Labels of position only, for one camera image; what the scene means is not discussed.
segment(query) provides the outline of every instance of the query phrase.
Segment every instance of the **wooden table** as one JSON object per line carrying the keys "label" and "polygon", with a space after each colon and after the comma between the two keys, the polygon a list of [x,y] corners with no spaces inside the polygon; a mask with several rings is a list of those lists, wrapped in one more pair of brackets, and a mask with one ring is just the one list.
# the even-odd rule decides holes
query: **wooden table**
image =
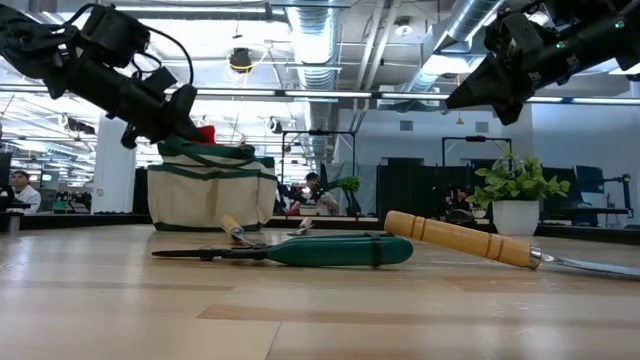
{"label": "wooden table", "polygon": [[[640,266],[640,247],[532,241]],[[144,225],[0,238],[0,359],[640,357],[640,281],[510,268],[422,243],[380,270],[149,256],[209,244],[229,245],[220,233]]]}

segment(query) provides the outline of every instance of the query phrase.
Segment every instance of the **gardening tool bag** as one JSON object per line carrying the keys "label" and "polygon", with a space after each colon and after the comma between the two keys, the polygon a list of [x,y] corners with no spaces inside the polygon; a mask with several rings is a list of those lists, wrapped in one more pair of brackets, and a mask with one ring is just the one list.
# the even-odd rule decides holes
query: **gardening tool bag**
{"label": "gardening tool bag", "polygon": [[273,215],[273,158],[252,147],[195,145],[170,137],[158,144],[162,165],[149,166],[149,212],[157,230],[207,231],[230,215],[258,230]]}

